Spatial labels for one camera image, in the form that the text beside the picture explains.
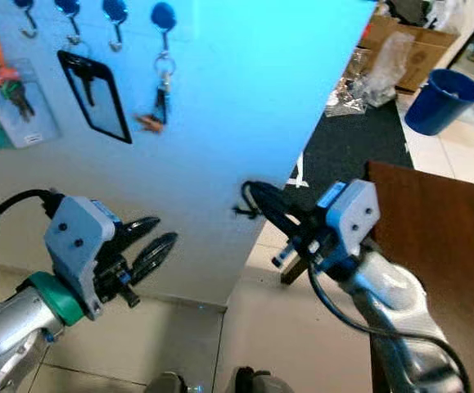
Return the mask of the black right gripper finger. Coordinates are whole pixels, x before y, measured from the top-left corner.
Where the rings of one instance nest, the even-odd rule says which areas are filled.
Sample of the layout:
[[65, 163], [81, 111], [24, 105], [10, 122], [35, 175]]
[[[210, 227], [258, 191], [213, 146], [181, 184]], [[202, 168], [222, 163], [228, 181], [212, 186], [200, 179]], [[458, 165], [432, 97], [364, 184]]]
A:
[[291, 205], [281, 190], [244, 190], [243, 201], [243, 214], [249, 219], [263, 218], [288, 238], [300, 235], [300, 225], [287, 215]]
[[307, 236], [305, 212], [285, 198], [281, 188], [265, 181], [249, 183], [249, 217], [264, 218], [286, 236]]

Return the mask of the dark key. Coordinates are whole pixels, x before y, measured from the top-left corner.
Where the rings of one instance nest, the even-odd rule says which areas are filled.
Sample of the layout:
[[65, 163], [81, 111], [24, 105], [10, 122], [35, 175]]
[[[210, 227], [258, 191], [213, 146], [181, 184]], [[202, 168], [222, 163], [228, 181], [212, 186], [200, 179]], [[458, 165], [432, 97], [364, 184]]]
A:
[[73, 60], [70, 64], [72, 65], [73, 74], [83, 83], [84, 101], [93, 107], [95, 105], [92, 93], [92, 82], [95, 79], [93, 65], [87, 60]]

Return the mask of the cardboard box with red label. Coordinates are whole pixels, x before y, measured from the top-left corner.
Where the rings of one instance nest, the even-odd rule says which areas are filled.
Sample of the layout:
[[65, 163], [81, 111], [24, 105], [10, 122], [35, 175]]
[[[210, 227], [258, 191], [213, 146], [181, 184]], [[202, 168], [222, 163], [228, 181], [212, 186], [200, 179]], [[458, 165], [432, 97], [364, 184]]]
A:
[[363, 37], [360, 38], [357, 48], [378, 52], [384, 42], [397, 30], [399, 19], [393, 16], [372, 15], [365, 26]]

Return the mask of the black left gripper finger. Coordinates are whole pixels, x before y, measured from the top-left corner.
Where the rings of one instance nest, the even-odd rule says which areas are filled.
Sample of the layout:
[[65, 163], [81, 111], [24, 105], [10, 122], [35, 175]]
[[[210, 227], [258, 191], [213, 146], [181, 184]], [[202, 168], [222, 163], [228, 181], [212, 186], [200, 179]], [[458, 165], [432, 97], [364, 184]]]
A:
[[136, 241], [142, 240], [148, 233], [153, 232], [160, 222], [159, 217], [147, 216], [121, 224], [115, 232], [114, 248], [128, 250]]
[[129, 270], [129, 285], [136, 286], [158, 269], [178, 242], [175, 232], [163, 233], [139, 252]]

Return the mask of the black floor mat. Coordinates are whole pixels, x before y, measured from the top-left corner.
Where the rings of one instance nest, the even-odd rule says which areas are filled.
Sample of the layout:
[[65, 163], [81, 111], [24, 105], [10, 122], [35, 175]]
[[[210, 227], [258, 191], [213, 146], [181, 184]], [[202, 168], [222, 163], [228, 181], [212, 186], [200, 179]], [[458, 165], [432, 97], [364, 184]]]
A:
[[322, 117], [303, 152], [311, 187], [284, 188], [285, 198], [303, 207], [314, 206], [336, 181], [364, 178], [370, 160], [413, 168], [397, 100], [364, 115]]

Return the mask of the blue plastic bucket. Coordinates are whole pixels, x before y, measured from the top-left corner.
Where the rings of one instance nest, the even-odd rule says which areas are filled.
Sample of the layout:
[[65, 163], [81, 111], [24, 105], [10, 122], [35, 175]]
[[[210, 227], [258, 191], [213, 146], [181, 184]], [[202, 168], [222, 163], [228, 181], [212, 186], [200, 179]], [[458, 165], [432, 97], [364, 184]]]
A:
[[473, 105], [473, 79], [451, 69], [434, 69], [406, 111], [404, 121], [416, 133], [436, 136]]

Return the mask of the grey robot left foot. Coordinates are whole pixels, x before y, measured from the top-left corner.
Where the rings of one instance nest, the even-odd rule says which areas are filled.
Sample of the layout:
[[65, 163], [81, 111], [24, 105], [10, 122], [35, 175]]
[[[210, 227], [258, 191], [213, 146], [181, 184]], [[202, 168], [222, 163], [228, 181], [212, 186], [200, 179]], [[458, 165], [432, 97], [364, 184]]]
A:
[[179, 373], [162, 372], [147, 383], [143, 393], [189, 393], [189, 386]]

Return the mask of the grey robot right foot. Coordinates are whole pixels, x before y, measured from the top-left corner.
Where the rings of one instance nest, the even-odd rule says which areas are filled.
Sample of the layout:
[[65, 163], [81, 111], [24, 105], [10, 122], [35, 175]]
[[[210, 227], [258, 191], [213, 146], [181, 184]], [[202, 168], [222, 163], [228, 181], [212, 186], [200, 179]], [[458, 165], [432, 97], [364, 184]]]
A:
[[237, 367], [225, 393], [292, 393], [291, 386], [268, 370]]

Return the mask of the black bag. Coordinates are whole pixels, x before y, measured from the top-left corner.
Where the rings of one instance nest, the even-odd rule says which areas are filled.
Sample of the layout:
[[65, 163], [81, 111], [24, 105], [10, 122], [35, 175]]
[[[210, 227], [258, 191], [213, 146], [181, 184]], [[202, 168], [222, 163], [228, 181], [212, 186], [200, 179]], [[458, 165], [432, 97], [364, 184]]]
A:
[[432, 0], [380, 0], [380, 4], [398, 22], [417, 27], [427, 25], [427, 14], [432, 8]]

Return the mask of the tall clear plastic bag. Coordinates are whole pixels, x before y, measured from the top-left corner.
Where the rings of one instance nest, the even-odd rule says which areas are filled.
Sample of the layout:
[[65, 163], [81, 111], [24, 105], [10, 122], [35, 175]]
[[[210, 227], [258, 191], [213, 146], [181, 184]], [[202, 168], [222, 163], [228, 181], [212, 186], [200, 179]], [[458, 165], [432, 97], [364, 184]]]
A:
[[365, 105], [381, 107], [396, 97], [396, 85], [408, 66], [408, 56], [415, 38], [404, 31], [394, 31], [378, 50], [370, 71], [354, 83], [352, 93]]

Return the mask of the keyring with brown figurine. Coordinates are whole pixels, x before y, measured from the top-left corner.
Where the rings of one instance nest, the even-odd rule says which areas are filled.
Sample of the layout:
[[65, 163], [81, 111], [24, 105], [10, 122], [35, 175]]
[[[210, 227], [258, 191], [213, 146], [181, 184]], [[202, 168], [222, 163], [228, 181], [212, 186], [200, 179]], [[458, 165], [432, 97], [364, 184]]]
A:
[[156, 87], [155, 101], [151, 111], [147, 115], [136, 117], [137, 123], [142, 131], [161, 134], [168, 124], [170, 112], [170, 94], [172, 93], [172, 75], [176, 64], [169, 50], [162, 50], [154, 62], [155, 72], [159, 75], [159, 83]]

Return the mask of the blue capped metal hook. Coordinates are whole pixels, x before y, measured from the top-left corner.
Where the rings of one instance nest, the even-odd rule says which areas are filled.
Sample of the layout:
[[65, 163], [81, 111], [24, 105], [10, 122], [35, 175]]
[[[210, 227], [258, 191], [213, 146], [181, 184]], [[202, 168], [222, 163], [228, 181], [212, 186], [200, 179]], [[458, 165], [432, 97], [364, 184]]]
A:
[[34, 40], [38, 37], [38, 23], [32, 18], [32, 7], [34, 7], [35, 0], [12, 0], [12, 3], [15, 4], [15, 7], [20, 8], [20, 11], [23, 12], [23, 15], [28, 21], [28, 26], [21, 29], [20, 33], [23, 34], [25, 38]]
[[80, 13], [80, 0], [53, 0], [56, 9], [65, 16], [72, 27], [72, 33], [67, 40], [69, 45], [76, 46], [82, 42], [82, 33], [80, 33], [79, 24], [76, 22], [76, 16]]
[[127, 0], [102, 0], [102, 10], [115, 34], [115, 38], [109, 42], [110, 49], [113, 52], [120, 52], [124, 48], [122, 24], [129, 18]]
[[177, 14], [172, 5], [166, 2], [158, 2], [151, 9], [151, 23], [154, 24], [159, 31], [162, 40], [162, 49], [160, 57], [168, 57], [169, 49], [169, 33], [177, 26]]

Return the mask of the black framed card holder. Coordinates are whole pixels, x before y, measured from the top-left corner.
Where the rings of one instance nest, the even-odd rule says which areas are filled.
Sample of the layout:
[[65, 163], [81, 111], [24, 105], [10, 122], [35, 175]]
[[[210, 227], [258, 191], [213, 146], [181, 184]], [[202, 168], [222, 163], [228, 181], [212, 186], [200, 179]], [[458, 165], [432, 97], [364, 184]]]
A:
[[[88, 127], [116, 141], [132, 145], [134, 141], [120, 100], [120, 91], [111, 69], [106, 64], [92, 60], [90, 57], [76, 55], [67, 50], [57, 50], [56, 57]], [[92, 82], [92, 93], [95, 105], [93, 107], [84, 101], [83, 83], [73, 74], [70, 64], [73, 60], [87, 60], [94, 67], [95, 79]]]

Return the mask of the plain cardboard box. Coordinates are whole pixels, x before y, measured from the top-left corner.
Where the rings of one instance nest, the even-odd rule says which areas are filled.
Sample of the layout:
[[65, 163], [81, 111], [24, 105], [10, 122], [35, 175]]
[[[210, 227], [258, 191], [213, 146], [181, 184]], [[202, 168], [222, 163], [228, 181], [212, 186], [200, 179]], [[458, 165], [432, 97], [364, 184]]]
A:
[[405, 24], [397, 24], [396, 30], [415, 38], [406, 57], [404, 75], [396, 85], [405, 90], [416, 90], [427, 81], [432, 69], [436, 68], [441, 57], [460, 36], [449, 31], [421, 29]]

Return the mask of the clear plastic card holder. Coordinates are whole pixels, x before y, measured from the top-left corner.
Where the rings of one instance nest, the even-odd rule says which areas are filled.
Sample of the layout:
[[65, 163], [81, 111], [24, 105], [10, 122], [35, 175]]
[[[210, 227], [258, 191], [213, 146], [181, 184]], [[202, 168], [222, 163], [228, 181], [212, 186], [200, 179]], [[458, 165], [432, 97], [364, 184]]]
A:
[[26, 123], [20, 117], [16, 106], [4, 97], [0, 89], [0, 124], [11, 139], [13, 145], [11, 149], [24, 149], [60, 138], [61, 132], [58, 131], [57, 121], [43, 96], [41, 83], [30, 62], [26, 59], [17, 59], [8, 61], [8, 65], [17, 68], [22, 75], [27, 100], [35, 111], [35, 116]]

